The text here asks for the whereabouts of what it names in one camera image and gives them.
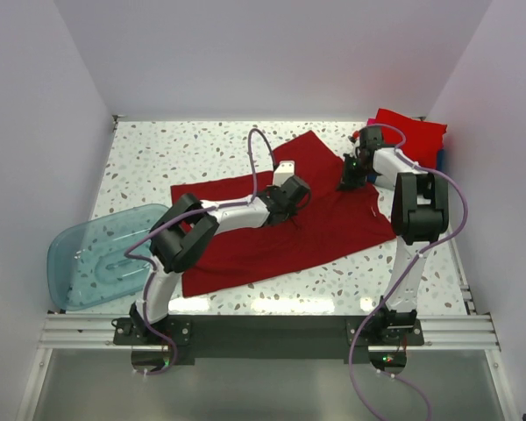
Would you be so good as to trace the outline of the dark red t shirt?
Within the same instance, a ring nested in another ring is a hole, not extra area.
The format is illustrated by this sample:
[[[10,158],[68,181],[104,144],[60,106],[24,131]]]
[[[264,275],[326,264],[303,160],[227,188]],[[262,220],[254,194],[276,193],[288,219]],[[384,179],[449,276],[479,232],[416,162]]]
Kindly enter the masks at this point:
[[[395,238],[372,184],[338,190],[343,162],[313,132],[276,147],[274,157],[295,163],[310,187],[306,207],[276,226],[217,235],[183,275],[185,297],[320,266]]]

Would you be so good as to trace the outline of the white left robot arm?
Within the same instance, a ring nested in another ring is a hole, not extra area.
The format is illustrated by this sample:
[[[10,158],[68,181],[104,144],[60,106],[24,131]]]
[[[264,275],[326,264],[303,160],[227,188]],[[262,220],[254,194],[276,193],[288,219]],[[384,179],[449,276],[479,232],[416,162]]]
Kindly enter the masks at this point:
[[[182,274],[195,266],[219,234],[281,224],[311,198],[309,185],[296,175],[244,198],[202,201],[185,194],[148,235],[124,251],[124,257],[151,268],[141,297],[131,306],[134,335],[145,344],[168,340],[167,305]]]

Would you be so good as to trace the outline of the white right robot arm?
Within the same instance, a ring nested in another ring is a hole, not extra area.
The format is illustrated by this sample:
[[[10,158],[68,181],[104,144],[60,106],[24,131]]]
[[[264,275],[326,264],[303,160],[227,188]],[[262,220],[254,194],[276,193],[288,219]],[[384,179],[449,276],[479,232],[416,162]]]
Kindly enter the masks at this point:
[[[378,306],[355,329],[357,346],[396,346],[420,335],[417,297],[428,246],[436,243],[449,224],[448,182],[421,168],[398,146],[388,145],[382,130],[400,130],[384,124],[367,125],[351,136],[353,150],[344,155],[338,189],[365,187],[370,175],[387,179],[394,188],[391,226],[396,254],[387,290]]]

